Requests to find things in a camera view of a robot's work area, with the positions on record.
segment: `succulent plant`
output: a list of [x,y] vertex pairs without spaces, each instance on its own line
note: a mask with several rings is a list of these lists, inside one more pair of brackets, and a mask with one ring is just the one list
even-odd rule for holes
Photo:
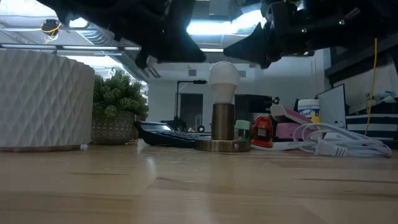
[[147,117],[148,106],[141,95],[141,88],[141,83],[131,83],[130,77],[123,71],[116,71],[114,76],[106,80],[96,75],[93,112],[112,117],[118,111],[131,111]]

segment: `potted plant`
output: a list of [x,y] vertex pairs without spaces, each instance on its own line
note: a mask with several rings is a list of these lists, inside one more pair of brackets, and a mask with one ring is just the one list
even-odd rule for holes
[[116,71],[104,80],[95,76],[91,140],[96,144],[125,144],[133,138],[135,116],[147,117],[142,85]]

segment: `wooden table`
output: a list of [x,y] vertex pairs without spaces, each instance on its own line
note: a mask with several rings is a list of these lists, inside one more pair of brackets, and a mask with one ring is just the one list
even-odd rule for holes
[[0,153],[0,223],[398,223],[398,154]]

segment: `white cable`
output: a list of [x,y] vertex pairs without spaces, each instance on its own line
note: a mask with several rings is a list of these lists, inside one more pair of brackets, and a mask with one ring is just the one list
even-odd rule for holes
[[[297,139],[297,134],[300,131],[302,141]],[[337,133],[345,138],[322,139],[322,134],[324,133]],[[251,147],[263,151],[284,151],[299,148],[316,156],[388,157],[392,153],[391,149],[383,144],[382,141],[325,123],[309,123],[299,126],[293,132],[293,140],[293,144],[275,149],[254,145]]]

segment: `white plug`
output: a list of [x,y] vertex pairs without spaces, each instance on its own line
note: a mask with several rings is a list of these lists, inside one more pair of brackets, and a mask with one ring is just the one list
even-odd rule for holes
[[334,156],[334,157],[346,157],[347,148],[337,146],[328,141],[318,139],[318,144],[315,146],[315,156]]

